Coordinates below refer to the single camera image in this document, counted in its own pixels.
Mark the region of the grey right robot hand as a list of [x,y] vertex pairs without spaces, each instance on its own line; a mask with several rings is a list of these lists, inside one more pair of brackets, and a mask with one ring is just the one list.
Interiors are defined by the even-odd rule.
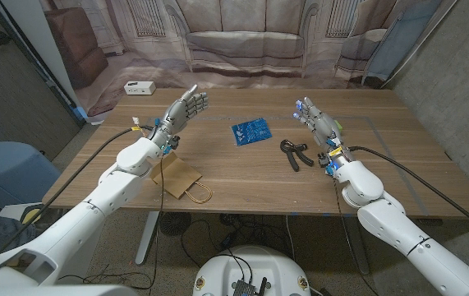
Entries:
[[298,100],[296,108],[293,117],[307,126],[315,143],[322,149],[318,154],[322,168],[334,171],[356,160],[344,145],[341,128],[331,116],[319,110],[308,97]]

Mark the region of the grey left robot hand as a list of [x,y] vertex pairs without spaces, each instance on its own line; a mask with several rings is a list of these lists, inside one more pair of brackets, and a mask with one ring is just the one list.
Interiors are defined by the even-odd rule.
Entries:
[[177,146],[174,137],[185,128],[193,117],[208,108],[208,95],[205,92],[196,93],[196,90],[197,85],[193,85],[179,99],[175,100],[167,108],[157,127],[149,134],[149,139],[161,150],[167,146]]

